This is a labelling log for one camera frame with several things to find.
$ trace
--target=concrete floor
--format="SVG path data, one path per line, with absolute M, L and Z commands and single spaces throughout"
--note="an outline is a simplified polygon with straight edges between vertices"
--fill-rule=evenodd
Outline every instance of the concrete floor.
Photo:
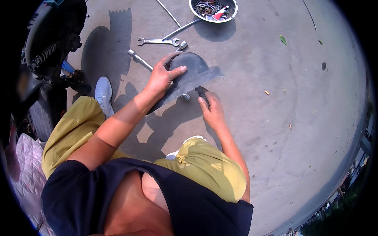
M 195 18 L 188 1 L 162 2 L 182 25 Z M 238 4 L 234 20 L 201 21 L 175 37 L 189 44 L 188 52 L 223 70 L 225 76 L 203 86 L 221 98 L 249 167 L 255 207 L 250 235 L 280 236 L 317 210 L 350 167 L 346 160 L 360 132 L 366 70 L 357 40 L 331 2 L 306 1 L 316 31 L 303 1 Z M 118 111 L 143 90 L 151 74 L 131 59 L 128 49 L 154 65 L 176 48 L 140 47 L 137 38 L 162 38 L 178 27 L 155 0 L 89 0 L 87 6 L 83 46 L 68 61 L 86 73 L 91 95 L 97 79 L 107 76 Z M 194 135 L 220 148 L 203 121 L 198 95 L 189 94 L 189 102 L 177 99 L 146 116 L 121 150 L 155 160 Z

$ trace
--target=shock absorber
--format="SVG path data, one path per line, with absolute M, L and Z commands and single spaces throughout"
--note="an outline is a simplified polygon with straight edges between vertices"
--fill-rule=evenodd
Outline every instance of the shock absorber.
M 31 64 L 28 66 L 30 71 L 34 71 L 35 68 L 38 68 L 40 65 L 42 65 L 42 63 L 56 50 L 56 44 L 53 43 L 51 44 L 50 46 L 48 46 L 47 48 L 45 48 L 45 50 L 42 51 L 42 53 L 40 54 L 40 56 L 36 56 L 35 60 L 32 60 L 31 61 Z

